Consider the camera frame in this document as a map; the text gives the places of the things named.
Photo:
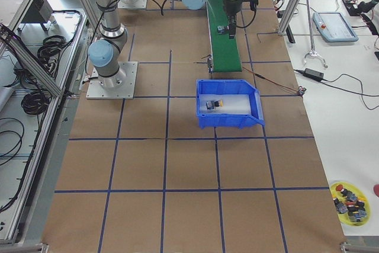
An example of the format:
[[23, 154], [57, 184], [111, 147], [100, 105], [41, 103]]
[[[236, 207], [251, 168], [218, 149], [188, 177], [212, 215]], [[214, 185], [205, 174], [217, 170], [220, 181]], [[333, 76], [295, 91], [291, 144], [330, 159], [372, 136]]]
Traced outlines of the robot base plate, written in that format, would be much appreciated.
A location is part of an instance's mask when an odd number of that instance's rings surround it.
[[136, 86], [138, 62], [119, 62], [118, 73], [110, 78], [98, 76], [96, 68], [93, 69], [92, 79], [86, 93], [89, 100], [116, 100], [133, 99]]

